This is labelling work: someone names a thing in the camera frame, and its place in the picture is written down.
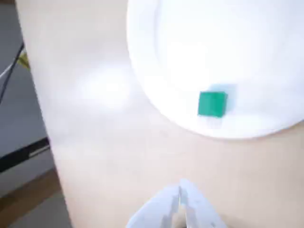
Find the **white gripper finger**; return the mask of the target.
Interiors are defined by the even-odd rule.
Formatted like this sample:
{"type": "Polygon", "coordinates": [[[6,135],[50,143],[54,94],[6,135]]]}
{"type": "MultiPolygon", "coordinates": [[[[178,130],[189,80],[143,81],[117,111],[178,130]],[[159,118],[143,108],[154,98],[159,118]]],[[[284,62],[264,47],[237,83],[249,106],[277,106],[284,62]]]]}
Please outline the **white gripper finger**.
{"type": "Polygon", "coordinates": [[[177,185],[165,187],[149,199],[127,223],[128,228],[170,228],[177,211],[180,189],[177,185]]]}
{"type": "Polygon", "coordinates": [[[188,228],[225,228],[226,224],[210,202],[190,181],[182,179],[179,184],[180,204],[185,207],[188,228]]]}

